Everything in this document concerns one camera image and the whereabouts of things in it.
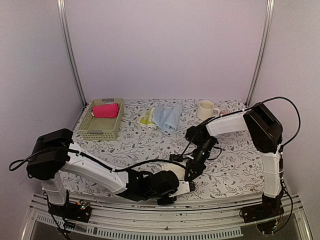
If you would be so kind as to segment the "green plastic basket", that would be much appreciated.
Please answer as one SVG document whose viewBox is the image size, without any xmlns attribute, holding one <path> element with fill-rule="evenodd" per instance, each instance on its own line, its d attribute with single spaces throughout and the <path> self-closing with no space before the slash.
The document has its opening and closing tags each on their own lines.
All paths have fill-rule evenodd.
<svg viewBox="0 0 320 240">
<path fill-rule="evenodd" d="M 94 107 L 106 107 L 117 104 L 119 111 L 115 117 L 96 117 Z M 116 140 L 120 129 L 121 120 L 124 113 L 123 98 L 98 98 L 92 100 L 82 119 L 79 121 L 76 130 L 84 140 Z"/>
</svg>

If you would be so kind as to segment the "left aluminium post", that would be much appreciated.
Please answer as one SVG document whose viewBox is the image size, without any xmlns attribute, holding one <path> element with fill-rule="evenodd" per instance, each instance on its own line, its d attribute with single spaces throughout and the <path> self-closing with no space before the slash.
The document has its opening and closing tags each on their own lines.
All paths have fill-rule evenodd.
<svg viewBox="0 0 320 240">
<path fill-rule="evenodd" d="M 57 11 L 60 20 L 62 35 L 66 47 L 67 57 L 69 60 L 71 73 L 74 79 L 75 87 L 80 99 L 81 104 L 85 107 L 88 103 L 85 97 L 84 89 L 81 83 L 80 74 L 77 68 L 77 62 L 72 46 L 72 40 L 68 25 L 67 11 L 66 11 L 66 1 L 65 0 L 57 0 Z"/>
</svg>

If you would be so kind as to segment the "cream ceramic mug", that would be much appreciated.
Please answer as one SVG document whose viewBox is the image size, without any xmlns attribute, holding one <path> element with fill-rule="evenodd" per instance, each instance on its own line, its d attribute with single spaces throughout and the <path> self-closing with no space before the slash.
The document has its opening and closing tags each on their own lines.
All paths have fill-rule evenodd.
<svg viewBox="0 0 320 240">
<path fill-rule="evenodd" d="M 202 100 L 199 102 L 196 116 L 204 121 L 208 118 L 219 116 L 220 112 L 221 110 L 212 101 Z"/>
</svg>

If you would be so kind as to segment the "blue rolled towel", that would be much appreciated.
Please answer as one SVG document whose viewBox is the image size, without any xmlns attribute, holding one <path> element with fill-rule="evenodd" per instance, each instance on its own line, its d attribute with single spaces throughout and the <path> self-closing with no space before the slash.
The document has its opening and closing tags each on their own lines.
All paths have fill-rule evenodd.
<svg viewBox="0 0 320 240">
<path fill-rule="evenodd" d="M 159 105 L 152 114 L 152 121 L 163 131 L 176 132 L 182 110 L 180 105 L 175 105 L 173 108 Z"/>
</svg>

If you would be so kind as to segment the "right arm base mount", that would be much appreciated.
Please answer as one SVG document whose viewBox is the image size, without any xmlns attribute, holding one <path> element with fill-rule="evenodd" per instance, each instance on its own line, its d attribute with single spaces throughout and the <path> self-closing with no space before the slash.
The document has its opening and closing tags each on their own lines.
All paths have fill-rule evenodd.
<svg viewBox="0 0 320 240">
<path fill-rule="evenodd" d="M 240 209 L 239 216 L 244 223 L 256 223 L 257 230 L 263 235 L 272 235 L 278 228 L 284 214 L 282 204 L 255 204 Z"/>
</svg>

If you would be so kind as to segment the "cream towel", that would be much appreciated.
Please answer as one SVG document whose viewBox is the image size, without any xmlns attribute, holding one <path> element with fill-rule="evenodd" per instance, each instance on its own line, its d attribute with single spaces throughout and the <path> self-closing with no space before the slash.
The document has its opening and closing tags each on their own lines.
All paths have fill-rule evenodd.
<svg viewBox="0 0 320 240">
<path fill-rule="evenodd" d="M 185 179 L 186 170 L 181 166 L 172 163 L 165 163 L 161 166 L 161 169 L 163 171 L 172 171 L 180 181 Z"/>
</svg>

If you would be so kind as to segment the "green white towel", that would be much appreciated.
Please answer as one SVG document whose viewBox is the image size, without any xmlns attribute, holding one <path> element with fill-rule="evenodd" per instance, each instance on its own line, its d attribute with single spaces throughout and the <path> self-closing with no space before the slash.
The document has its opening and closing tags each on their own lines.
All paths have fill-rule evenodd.
<svg viewBox="0 0 320 240">
<path fill-rule="evenodd" d="M 154 107 L 148 110 L 138 119 L 137 124 L 140 127 L 146 128 L 148 131 L 156 131 L 158 126 L 153 122 L 153 114 L 155 110 L 156 109 Z"/>
</svg>

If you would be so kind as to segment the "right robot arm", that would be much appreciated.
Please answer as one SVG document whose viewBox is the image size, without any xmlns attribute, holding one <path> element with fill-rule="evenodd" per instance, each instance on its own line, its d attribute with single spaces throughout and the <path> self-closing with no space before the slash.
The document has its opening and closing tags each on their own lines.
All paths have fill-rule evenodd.
<svg viewBox="0 0 320 240">
<path fill-rule="evenodd" d="M 269 218 L 281 206 L 284 194 L 281 183 L 284 171 L 283 126 L 261 102 L 248 109 L 207 118 L 199 125 L 187 129 L 185 138 L 196 145 L 196 149 L 186 162 L 184 180 L 194 180 L 203 173 L 205 162 L 218 143 L 218 136 L 240 131 L 250 134 L 253 145 L 260 154 L 264 188 L 258 213 L 262 218 Z"/>
</svg>

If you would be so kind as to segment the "right aluminium post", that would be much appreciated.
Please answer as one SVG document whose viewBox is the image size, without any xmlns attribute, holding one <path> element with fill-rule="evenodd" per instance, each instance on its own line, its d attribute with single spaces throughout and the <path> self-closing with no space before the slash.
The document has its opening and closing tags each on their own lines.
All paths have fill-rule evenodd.
<svg viewBox="0 0 320 240">
<path fill-rule="evenodd" d="M 265 14 L 264 14 L 264 22 L 263 22 L 262 35 L 261 35 L 261 40 L 259 45 L 259 51 L 258 51 L 252 79 L 249 85 L 248 94 L 245 100 L 246 106 L 252 105 L 253 98 L 258 85 L 259 76 L 262 69 L 264 55 L 265 55 L 265 51 L 266 51 L 266 47 L 267 47 L 267 43 L 270 35 L 271 26 L 272 26 L 274 6 L 275 6 L 274 0 L 266 1 L 266 8 L 265 8 Z"/>
</svg>

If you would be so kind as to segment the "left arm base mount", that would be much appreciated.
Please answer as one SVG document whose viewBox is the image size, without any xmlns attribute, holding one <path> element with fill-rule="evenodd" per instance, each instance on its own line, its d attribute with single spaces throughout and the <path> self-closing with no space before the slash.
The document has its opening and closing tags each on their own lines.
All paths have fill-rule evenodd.
<svg viewBox="0 0 320 240">
<path fill-rule="evenodd" d="M 73 220 L 88 223 L 91 217 L 92 208 L 84 207 L 81 204 L 66 202 L 64 205 L 48 203 L 48 212 L 54 216 L 61 217 L 63 220 Z"/>
</svg>

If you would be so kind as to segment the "aluminium post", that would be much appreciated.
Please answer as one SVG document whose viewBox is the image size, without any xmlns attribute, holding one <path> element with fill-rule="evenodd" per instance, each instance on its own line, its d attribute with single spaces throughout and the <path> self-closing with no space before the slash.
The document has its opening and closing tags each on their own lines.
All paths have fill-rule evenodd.
<svg viewBox="0 0 320 240">
<path fill-rule="evenodd" d="M 57 11 L 60 20 L 62 35 L 66 47 L 67 57 L 69 60 L 71 73 L 74 79 L 75 87 L 80 99 L 81 104 L 85 107 L 88 103 L 85 97 L 84 89 L 81 83 L 80 74 L 77 68 L 77 62 L 72 46 L 72 40 L 68 25 L 67 11 L 66 11 L 66 1 L 65 0 L 57 0 Z"/>
<path fill-rule="evenodd" d="M 262 69 L 264 55 L 265 55 L 265 51 L 266 51 L 266 47 L 267 47 L 267 43 L 270 35 L 271 26 L 272 26 L 274 6 L 275 6 L 274 0 L 266 1 L 266 8 L 265 8 L 265 14 L 264 14 L 264 22 L 263 22 L 262 35 L 261 35 L 261 40 L 259 45 L 259 51 L 258 51 L 252 79 L 249 85 L 248 94 L 245 100 L 246 106 L 252 105 L 253 98 L 258 85 L 259 76 Z"/>
</svg>

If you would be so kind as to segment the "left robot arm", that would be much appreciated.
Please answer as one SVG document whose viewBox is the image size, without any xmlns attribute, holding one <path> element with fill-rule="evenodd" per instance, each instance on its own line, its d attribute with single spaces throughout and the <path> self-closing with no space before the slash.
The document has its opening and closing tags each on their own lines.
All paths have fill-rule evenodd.
<svg viewBox="0 0 320 240">
<path fill-rule="evenodd" d="M 195 191 L 193 181 L 179 180 L 171 170 L 157 173 L 136 171 L 104 163 L 73 141 L 73 132 L 62 128 L 38 137 L 33 148 L 27 173 L 39 180 L 48 200 L 63 216 L 74 213 L 74 205 L 68 201 L 60 172 L 67 172 L 106 188 L 115 195 L 139 202 L 156 199 L 159 205 L 176 201 L 177 196 Z"/>
</svg>

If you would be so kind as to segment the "red patterned bowl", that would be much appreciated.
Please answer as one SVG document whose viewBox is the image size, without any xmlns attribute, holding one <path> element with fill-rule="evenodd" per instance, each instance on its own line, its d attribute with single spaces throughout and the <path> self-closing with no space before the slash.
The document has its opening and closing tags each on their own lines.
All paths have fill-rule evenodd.
<svg viewBox="0 0 320 240">
<path fill-rule="evenodd" d="M 234 113 L 234 111 L 230 110 L 230 109 L 223 109 L 223 110 L 220 111 L 220 115 L 221 116 L 232 114 L 232 113 Z"/>
</svg>

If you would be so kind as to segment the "pink towel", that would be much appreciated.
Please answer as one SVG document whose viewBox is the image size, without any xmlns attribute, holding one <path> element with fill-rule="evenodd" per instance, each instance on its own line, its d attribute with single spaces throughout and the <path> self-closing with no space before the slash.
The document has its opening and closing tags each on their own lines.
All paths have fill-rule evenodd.
<svg viewBox="0 0 320 240">
<path fill-rule="evenodd" d="M 115 118 L 118 116 L 119 110 L 119 105 L 112 103 L 94 106 L 92 112 L 96 118 Z"/>
</svg>

